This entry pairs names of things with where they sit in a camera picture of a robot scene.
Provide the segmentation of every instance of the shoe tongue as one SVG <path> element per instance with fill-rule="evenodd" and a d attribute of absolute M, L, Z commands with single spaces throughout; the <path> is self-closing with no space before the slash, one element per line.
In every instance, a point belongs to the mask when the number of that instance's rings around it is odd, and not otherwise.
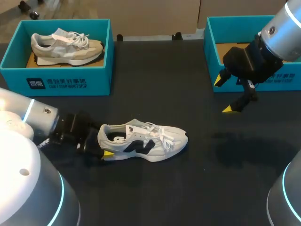
<path fill-rule="evenodd" d="M 126 133 L 127 133 L 126 139 L 129 139 L 133 133 L 139 133 L 139 134 L 143 134 L 143 135 L 149 134 L 147 129 L 143 129 L 141 127 L 131 126 L 131 125 L 126 125 Z M 148 136 L 156 137 L 157 135 L 158 135 L 158 133 L 155 130 L 153 130 L 150 132 L 150 134 Z"/>
<path fill-rule="evenodd" d="M 131 125 L 126 125 L 126 133 L 127 137 L 126 139 L 129 139 L 133 133 L 139 133 L 139 134 L 147 134 L 147 130 L 143 129 L 141 127 L 136 127 L 136 126 L 131 126 Z"/>
<path fill-rule="evenodd" d="M 57 34 L 52 34 L 51 36 L 54 40 L 61 40 L 61 41 L 66 42 L 66 43 L 71 43 L 71 42 L 74 41 L 72 39 L 68 39 L 67 37 L 60 36 L 60 35 L 57 35 Z"/>
<path fill-rule="evenodd" d="M 59 35 L 59 36 L 63 36 L 63 37 L 67 37 L 68 32 L 67 32 L 67 31 L 64 31 L 64 30 L 61 29 L 61 28 L 58 28 L 57 31 L 54 32 L 54 34 Z"/>

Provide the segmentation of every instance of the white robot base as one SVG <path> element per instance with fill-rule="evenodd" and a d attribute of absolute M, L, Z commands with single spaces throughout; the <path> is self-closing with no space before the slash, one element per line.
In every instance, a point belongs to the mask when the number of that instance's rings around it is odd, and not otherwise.
<path fill-rule="evenodd" d="M 28 138 L 0 129 L 0 226 L 79 226 L 75 192 Z"/>
<path fill-rule="evenodd" d="M 269 191 L 267 214 L 271 226 L 301 226 L 301 151 Z"/>

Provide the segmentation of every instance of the shoe sole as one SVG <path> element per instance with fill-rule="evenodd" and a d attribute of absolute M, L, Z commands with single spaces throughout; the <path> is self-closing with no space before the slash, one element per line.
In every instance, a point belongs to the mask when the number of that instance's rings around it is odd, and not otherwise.
<path fill-rule="evenodd" d="M 166 155 L 161 155 L 161 156 L 149 156 L 146 154 L 136 153 L 136 151 L 132 151 L 132 152 L 128 152 L 128 153 L 127 152 L 116 153 L 112 150 L 106 149 L 109 152 L 114 152 L 114 155 L 112 157 L 106 158 L 104 160 L 105 161 L 118 161 L 118 160 L 129 159 L 132 157 L 140 157 L 140 158 L 144 158 L 150 162 L 163 161 L 163 160 L 169 159 L 169 158 L 173 157 L 174 155 L 178 154 L 179 152 L 181 152 L 186 147 L 186 145 L 182 149 L 179 149 L 177 152 L 172 152 L 172 153 L 169 153 Z"/>
<path fill-rule="evenodd" d="M 84 60 L 70 60 L 66 58 L 54 58 L 54 57 L 37 57 L 37 65 L 57 65 L 57 64 L 70 64 L 72 66 L 83 66 L 91 63 L 91 61 L 97 59 L 103 52 Z"/>

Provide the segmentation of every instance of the white sneaker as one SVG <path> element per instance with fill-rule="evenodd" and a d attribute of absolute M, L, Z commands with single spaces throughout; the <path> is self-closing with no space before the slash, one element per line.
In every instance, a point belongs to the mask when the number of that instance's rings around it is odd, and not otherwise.
<path fill-rule="evenodd" d="M 113 152 L 110 160 L 141 157 L 148 161 L 162 161 L 179 153 L 188 138 L 182 129 L 156 126 L 136 119 L 116 126 L 102 125 L 98 143 L 106 151 Z"/>
<path fill-rule="evenodd" d="M 38 65 L 67 63 L 85 65 L 97 59 L 103 52 L 103 44 L 89 40 L 88 35 L 66 32 L 62 29 L 48 36 L 32 35 L 32 50 Z"/>

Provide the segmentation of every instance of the logo on box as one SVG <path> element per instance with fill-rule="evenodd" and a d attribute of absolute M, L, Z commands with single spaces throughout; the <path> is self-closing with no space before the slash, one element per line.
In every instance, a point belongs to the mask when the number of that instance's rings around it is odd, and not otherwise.
<path fill-rule="evenodd" d="M 45 89 L 42 79 L 26 79 L 31 89 Z"/>

